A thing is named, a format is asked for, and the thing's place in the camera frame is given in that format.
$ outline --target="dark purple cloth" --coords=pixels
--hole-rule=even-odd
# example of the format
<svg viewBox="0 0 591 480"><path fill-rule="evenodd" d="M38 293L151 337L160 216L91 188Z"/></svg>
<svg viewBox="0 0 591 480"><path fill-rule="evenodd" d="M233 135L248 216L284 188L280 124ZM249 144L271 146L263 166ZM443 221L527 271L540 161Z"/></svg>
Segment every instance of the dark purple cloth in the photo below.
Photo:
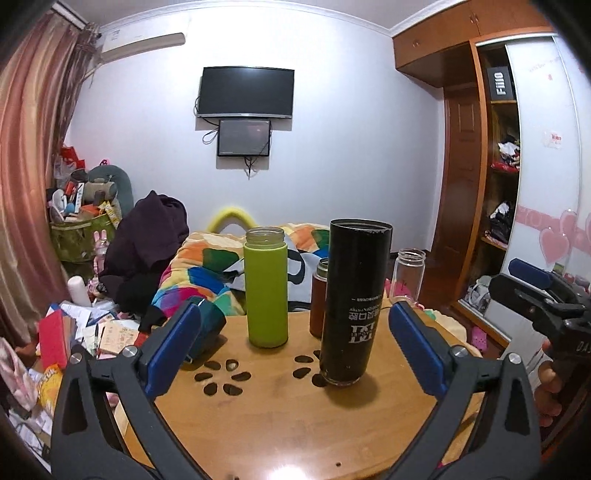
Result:
<svg viewBox="0 0 591 480"><path fill-rule="evenodd" d="M149 282L150 291L147 291L146 282L134 282L132 279L136 275L145 277L146 274L160 279L188 235L187 212L181 202L158 195L153 190L139 200L121 220L107 249L105 268L99 274L99 281L105 285L109 297L115 301L118 296L127 300L133 297L141 299L139 307L131 310L142 313L145 299L150 299L148 304L151 302L158 284L156 282L153 288L154 282ZM138 291L139 284L143 285L142 291ZM130 311L125 305L119 306L123 311Z"/></svg>

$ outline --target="metal screw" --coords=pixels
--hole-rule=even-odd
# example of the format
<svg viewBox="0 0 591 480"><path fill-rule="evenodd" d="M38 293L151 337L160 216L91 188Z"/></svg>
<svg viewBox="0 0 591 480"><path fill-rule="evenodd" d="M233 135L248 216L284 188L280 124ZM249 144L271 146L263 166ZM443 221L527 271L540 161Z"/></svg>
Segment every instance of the metal screw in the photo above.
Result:
<svg viewBox="0 0 591 480"><path fill-rule="evenodd" d="M521 357L517 355L517 353L510 353L509 362L515 365L519 365L521 363Z"/></svg>
<svg viewBox="0 0 591 480"><path fill-rule="evenodd" d="M76 365L76 364L79 364L80 362L82 362L82 354L78 353L78 352L72 354L72 356L70 357L70 363L72 365Z"/></svg>
<svg viewBox="0 0 591 480"><path fill-rule="evenodd" d="M126 347L123 347L123 350L121 350L121 352L123 353L123 356L130 358L138 353L138 348L135 345L128 345Z"/></svg>
<svg viewBox="0 0 591 480"><path fill-rule="evenodd" d="M454 345L452 347L452 354L456 358L464 358L468 355L468 349L462 345Z"/></svg>

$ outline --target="blue rubber pad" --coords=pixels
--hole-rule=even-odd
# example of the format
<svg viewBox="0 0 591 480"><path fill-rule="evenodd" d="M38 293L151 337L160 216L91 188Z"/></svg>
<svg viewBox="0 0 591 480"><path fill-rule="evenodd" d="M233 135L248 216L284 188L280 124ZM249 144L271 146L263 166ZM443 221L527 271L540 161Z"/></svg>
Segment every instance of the blue rubber pad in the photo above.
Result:
<svg viewBox="0 0 591 480"><path fill-rule="evenodd" d="M199 306L190 303L148 365L148 378L144 388L148 398L154 399L168 391L199 334L201 324Z"/></svg>
<svg viewBox="0 0 591 480"><path fill-rule="evenodd" d="M442 352L436 352L424 333L432 337L438 336L444 343L439 342L436 347L449 350L443 337L436 330L427 327L403 301L395 303L390 309L388 325L423 391L441 400L447 393Z"/></svg>
<svg viewBox="0 0 591 480"><path fill-rule="evenodd" d="M540 290L546 290L552 286L551 273L530 265L519 258L511 260L509 263L509 273Z"/></svg>

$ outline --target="wooden table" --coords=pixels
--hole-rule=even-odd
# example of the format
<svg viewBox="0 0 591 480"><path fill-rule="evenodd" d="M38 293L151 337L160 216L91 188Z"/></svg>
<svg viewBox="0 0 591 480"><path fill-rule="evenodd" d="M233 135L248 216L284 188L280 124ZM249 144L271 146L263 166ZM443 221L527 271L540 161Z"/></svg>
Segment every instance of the wooden table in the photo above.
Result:
<svg viewBox="0 0 591 480"><path fill-rule="evenodd" d="M449 344L461 343L419 314ZM227 341L210 356L221 369L182 369L156 404L184 447L215 480L369 478L398 459L435 405L390 334L387 315L383 309L366 374L347 388L313 385L311 379L319 371L313 352L320 341L308 332L308 312L290 313L289 341L273 350L253 347L246 317L230 317L222 332ZM294 358L299 355L313 362L298 363ZM238 367L227 371L227 360L237 361ZM293 372L305 367L310 373L295 378ZM195 374L205 372L213 376L194 380ZM231 379L241 372L252 377ZM217 393L208 396L204 387L213 382ZM224 384L243 392L229 395ZM482 396L474 395L445 461L459 457L481 402ZM135 459L150 464L131 428L125 441Z"/></svg>

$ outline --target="air conditioner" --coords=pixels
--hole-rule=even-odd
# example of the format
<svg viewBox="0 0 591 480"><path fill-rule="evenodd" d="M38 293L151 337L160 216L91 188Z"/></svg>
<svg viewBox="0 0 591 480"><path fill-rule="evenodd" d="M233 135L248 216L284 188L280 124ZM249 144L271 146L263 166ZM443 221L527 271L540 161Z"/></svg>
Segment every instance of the air conditioner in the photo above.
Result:
<svg viewBox="0 0 591 480"><path fill-rule="evenodd" d="M155 17L117 28L105 35L101 63L185 43L189 21L175 16Z"/></svg>

